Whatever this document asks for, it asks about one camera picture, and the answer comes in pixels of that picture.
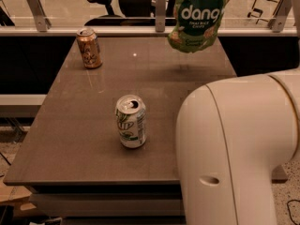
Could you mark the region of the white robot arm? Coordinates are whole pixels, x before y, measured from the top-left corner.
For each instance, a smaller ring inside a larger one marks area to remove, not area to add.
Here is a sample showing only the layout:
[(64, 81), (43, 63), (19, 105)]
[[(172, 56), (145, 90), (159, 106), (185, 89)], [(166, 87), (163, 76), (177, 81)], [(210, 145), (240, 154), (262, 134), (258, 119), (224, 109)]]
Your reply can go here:
[(184, 100), (176, 158), (187, 225), (277, 225), (272, 172), (299, 157), (298, 36), (231, 32), (235, 77)]

